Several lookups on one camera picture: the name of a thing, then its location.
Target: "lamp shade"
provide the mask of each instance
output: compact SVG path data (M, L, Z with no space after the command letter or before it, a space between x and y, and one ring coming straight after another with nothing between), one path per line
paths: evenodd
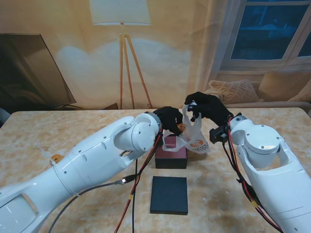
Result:
M150 25L146 0L90 0L94 25Z

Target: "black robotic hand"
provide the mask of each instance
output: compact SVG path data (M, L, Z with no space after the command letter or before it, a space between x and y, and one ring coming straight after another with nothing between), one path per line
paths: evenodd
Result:
M169 130L177 136L181 134L177 124L182 123L183 115L177 108L167 106L155 110L154 113L160 118L163 129Z
M233 116L216 96L196 92L187 96L185 104L191 104L193 101L195 101L197 105L190 105L188 107L188 111L193 111L192 121L201 113L202 118L209 118L218 126L221 126L226 124L229 117Z

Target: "marble table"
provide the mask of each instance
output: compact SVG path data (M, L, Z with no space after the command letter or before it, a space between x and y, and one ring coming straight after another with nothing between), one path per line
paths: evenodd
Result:
M231 109L242 112L256 124L274 127L311 175L311 119L299 108ZM120 117L145 110L17 112L0 129L0 186L24 182L48 169L49 157L66 155L87 136ZM203 120L206 138L215 124ZM133 174L134 164L113 180ZM153 176L186 177L187 216L150 214ZM137 233L276 233L244 196L222 145L211 145L206 155L189 154L187 169L156 169L152 160L137 188L135 226ZM132 183L96 189L79 197L56 223L55 233L113 232ZM61 210L58 207L40 232L47 232ZM120 233L131 232L131 207Z

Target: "white plastic bag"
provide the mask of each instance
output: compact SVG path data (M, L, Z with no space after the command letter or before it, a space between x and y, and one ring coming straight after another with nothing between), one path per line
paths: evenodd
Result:
M209 145L201 131L202 127L202 117L201 113L199 117L195 120L192 125L189 117L187 116L188 105L183 107L183 124L186 125L185 131L176 137L176 147L167 148L164 138L170 135L171 133L167 130L163 133L163 150L165 151L179 151L182 147L186 147L188 150L193 151L198 154L207 153L210 151Z

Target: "floor lamp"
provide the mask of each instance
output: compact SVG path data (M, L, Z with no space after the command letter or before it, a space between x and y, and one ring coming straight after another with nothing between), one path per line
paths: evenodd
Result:
M126 73L130 88L132 107L135 109L134 95L131 83L130 66L126 41L130 47L136 68L140 77L141 84L146 93L149 107L153 106L150 101L148 90L142 76L138 59L132 44L131 37L124 32L125 25L150 25L150 17L146 0L90 0L92 21L94 25L120 25L120 109L122 109L123 98L123 51L126 64Z

